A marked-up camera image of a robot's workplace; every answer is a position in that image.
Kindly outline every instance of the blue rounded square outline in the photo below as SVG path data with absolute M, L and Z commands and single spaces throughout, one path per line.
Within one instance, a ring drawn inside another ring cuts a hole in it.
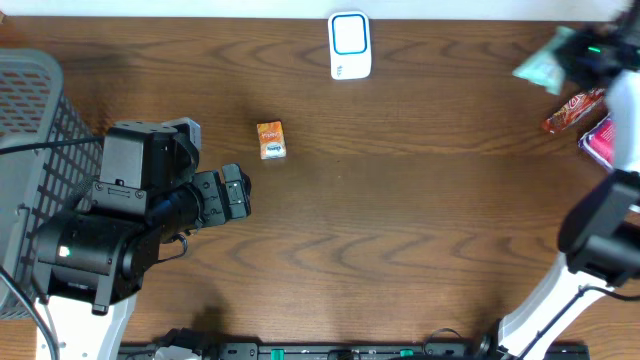
M 335 27 L 335 22 L 336 19 L 339 17 L 359 17 L 360 19 L 362 19 L 362 32 L 364 33 L 364 49 L 362 49 L 362 51 L 355 51 L 355 52 L 349 52 L 349 53 L 341 53 L 338 51 L 338 49 L 336 48 L 336 27 Z M 362 54 L 365 51 L 367 51 L 368 46 L 368 42 L 367 42 L 367 22 L 364 19 L 364 16 L 360 15 L 360 14 L 344 14 L 344 15 L 337 15 L 335 16 L 332 20 L 331 20 L 331 30 L 333 31 L 333 51 L 335 51 L 336 54 L 338 55 L 356 55 L 356 54 Z

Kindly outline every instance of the white backdrop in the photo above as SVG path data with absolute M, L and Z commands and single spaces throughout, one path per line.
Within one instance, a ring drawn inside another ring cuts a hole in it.
M 611 19 L 629 0 L 0 0 L 7 15 L 328 18 L 361 10 L 372 19 Z

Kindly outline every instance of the brown tabletop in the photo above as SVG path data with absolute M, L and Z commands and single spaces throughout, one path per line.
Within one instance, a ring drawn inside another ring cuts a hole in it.
M 605 176 L 574 131 L 540 130 L 562 98 L 511 76 L 555 26 L 372 21 L 371 76 L 345 82 L 330 77 L 324 20 L 8 17 L 0 46 L 57 58 L 96 133 L 188 116 L 200 169 L 237 162 L 251 177 L 249 219 L 147 273 L 126 341 L 191 327 L 420 342 L 441 327 L 473 337 L 513 311 Z M 263 161 L 256 124 L 275 119 L 288 156 Z M 562 339 L 635 358 L 639 316 L 604 299 Z M 31 359 L 34 344 L 31 321 L 0 322 L 2 359 Z

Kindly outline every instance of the orange and white packet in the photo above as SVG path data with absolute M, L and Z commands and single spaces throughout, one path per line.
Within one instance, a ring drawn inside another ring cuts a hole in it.
M 287 156 L 280 121 L 258 124 L 258 138 L 260 139 L 260 158 L 263 160 Z

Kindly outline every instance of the gray basket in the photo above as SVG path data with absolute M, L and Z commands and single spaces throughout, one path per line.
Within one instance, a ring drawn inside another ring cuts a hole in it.
M 62 70 L 36 50 L 0 49 L 0 148 L 91 136 L 62 93 Z M 32 300 L 33 234 L 62 208 L 75 184 L 100 169 L 96 143 L 0 156 L 0 265 Z M 80 204 L 88 208 L 87 200 Z M 0 319 L 27 316 L 0 285 Z

